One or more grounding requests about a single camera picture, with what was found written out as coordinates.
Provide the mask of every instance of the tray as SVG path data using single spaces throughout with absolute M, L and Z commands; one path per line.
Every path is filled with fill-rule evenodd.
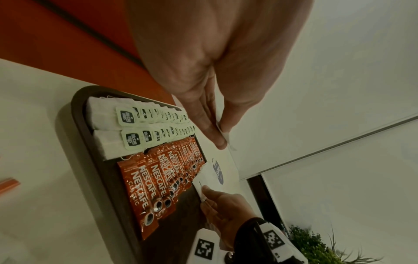
M 89 97 L 131 98 L 142 102 L 154 102 L 161 106 L 180 109 L 120 92 L 103 86 L 87 86 L 81 88 L 71 100 L 71 114 L 77 126 L 98 175 L 116 212 L 132 253 L 138 263 L 185 263 L 189 256 L 196 232 L 205 227 L 206 218 L 200 210 L 200 198 L 194 189 L 189 188 L 179 196 L 176 211 L 167 218 L 158 221 L 159 227 L 146 240 L 142 240 L 141 230 L 131 208 L 128 194 L 117 165 L 121 158 L 103 161 L 94 143 L 93 135 L 86 121 L 85 108 Z M 196 138 L 196 142 L 206 160 Z

